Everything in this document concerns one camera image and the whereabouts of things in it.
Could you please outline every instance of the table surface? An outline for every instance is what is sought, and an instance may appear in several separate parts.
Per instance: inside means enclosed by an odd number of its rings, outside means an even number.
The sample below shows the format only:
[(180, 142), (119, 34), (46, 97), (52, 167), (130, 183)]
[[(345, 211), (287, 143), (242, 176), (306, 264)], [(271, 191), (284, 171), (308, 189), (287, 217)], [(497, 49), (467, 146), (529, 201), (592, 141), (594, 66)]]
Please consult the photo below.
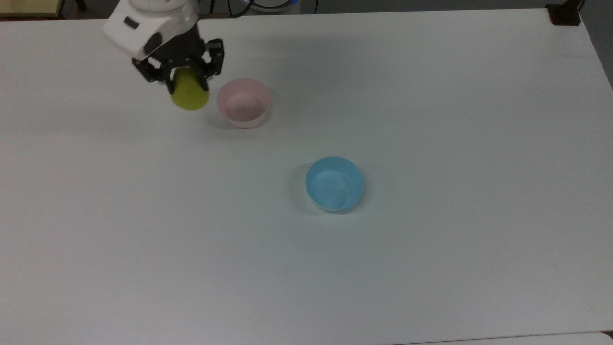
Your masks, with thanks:
[(56, 17), (62, 0), (0, 1), (0, 17)]
[(442, 343), (429, 343), (429, 345), (613, 345), (613, 339), (599, 332), (445, 341)]
[[(200, 22), (272, 117), (176, 108), (104, 21), (0, 23), (0, 343), (613, 328), (613, 93), (544, 9)], [(354, 161), (351, 212), (305, 193)]]

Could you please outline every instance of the floor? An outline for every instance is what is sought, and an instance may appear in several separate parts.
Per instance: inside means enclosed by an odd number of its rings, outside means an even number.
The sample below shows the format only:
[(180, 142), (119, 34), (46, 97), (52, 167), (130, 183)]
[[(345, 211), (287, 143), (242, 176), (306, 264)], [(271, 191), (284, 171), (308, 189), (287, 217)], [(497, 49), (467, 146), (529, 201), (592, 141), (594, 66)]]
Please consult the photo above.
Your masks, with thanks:
[[(88, 9), (78, 14), (79, 18), (108, 18), (118, 0), (85, 0)], [(241, 0), (230, 0), (233, 9), (244, 6)], [(563, 0), (319, 0), (318, 14), (355, 12), (396, 12), (424, 10), (466, 10), (466, 9), (519, 9), (543, 8), (547, 3), (562, 3)], [(207, 11), (210, 0), (201, 0), (202, 12)], [(66, 0), (63, 12), (70, 18), (76, 12), (74, 0)], [(315, 0), (303, 0), (302, 14), (312, 14)], [(227, 13), (227, 2), (217, 1), (216, 13)], [(598, 52), (609, 82), (613, 85), (613, 1), (586, 0), (581, 11), (587, 31)]]

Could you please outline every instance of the black bracket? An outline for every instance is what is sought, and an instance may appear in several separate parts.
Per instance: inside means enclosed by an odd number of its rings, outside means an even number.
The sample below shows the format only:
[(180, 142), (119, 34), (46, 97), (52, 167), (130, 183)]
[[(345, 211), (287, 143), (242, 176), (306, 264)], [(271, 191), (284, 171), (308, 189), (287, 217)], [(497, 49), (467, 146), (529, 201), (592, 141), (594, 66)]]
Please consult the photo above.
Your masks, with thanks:
[(582, 0), (568, 0), (561, 5), (548, 4), (545, 6), (549, 10), (549, 18), (553, 25), (558, 26), (579, 26), (581, 17), (579, 16), (579, 4)]
[[(203, 59), (203, 55), (207, 52), (210, 62)], [(150, 58), (159, 62), (158, 68), (151, 64)], [(171, 76), (175, 68), (192, 68), (200, 80), (202, 89), (208, 91), (208, 80), (221, 74), (223, 61), (222, 40), (213, 39), (205, 43), (195, 25), (188, 32), (161, 45), (148, 58), (140, 61), (132, 59), (132, 64), (148, 82), (158, 81), (166, 84), (168, 92), (172, 95), (175, 93), (175, 85)]]

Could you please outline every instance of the cable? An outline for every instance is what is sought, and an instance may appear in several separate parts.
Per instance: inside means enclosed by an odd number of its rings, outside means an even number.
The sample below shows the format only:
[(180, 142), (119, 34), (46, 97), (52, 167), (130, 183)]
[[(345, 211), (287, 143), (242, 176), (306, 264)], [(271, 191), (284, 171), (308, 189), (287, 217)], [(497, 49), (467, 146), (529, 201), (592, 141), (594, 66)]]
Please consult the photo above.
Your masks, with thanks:
[(253, 6), (253, 2), (255, 2), (255, 0), (249, 0), (249, 3), (247, 4), (247, 6), (245, 6), (245, 8), (242, 11), (240, 11), (237, 14), (232, 14), (232, 8), (230, 7), (230, 0), (228, 0), (228, 9), (230, 10), (230, 18), (240, 18), (244, 16), (245, 13), (249, 12), (249, 9), (251, 8), (251, 6)]

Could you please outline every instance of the bowl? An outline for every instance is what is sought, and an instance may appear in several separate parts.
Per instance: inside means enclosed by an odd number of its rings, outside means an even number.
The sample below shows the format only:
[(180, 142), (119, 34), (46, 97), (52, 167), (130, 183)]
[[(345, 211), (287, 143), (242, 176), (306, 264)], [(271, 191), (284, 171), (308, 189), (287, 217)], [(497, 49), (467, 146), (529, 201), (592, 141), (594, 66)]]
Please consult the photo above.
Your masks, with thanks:
[(355, 205), (364, 190), (364, 177), (354, 163), (343, 157), (324, 157), (306, 173), (306, 192), (319, 208), (338, 212)]
[(231, 80), (217, 94), (217, 108), (226, 121), (237, 128), (261, 125), (267, 119), (269, 107), (270, 92), (255, 79)]

